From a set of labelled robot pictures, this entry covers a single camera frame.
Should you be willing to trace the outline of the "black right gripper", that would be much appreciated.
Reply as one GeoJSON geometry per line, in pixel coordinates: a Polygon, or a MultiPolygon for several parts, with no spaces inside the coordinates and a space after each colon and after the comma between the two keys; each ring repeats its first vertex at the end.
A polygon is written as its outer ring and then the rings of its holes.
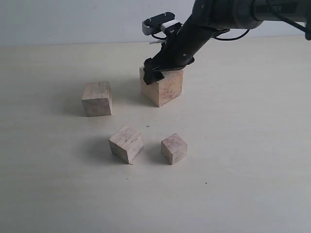
{"type": "Polygon", "coordinates": [[[179,31],[162,44],[160,52],[144,62],[145,84],[163,80],[165,77],[161,71],[181,70],[191,64],[194,55],[207,41],[228,31],[199,25],[193,17],[189,17],[179,31]]]}

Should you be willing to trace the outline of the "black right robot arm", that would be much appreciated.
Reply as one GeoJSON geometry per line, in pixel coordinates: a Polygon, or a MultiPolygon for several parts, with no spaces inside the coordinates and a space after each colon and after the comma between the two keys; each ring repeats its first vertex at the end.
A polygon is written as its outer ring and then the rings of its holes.
{"type": "Polygon", "coordinates": [[[166,71],[182,70],[194,62],[195,53],[211,38],[232,29],[246,33],[265,21],[285,22],[311,39],[311,2],[309,0],[197,0],[184,23],[171,12],[142,22],[145,35],[160,38],[161,49],[144,62],[143,80],[147,85],[160,81],[166,71]]]}

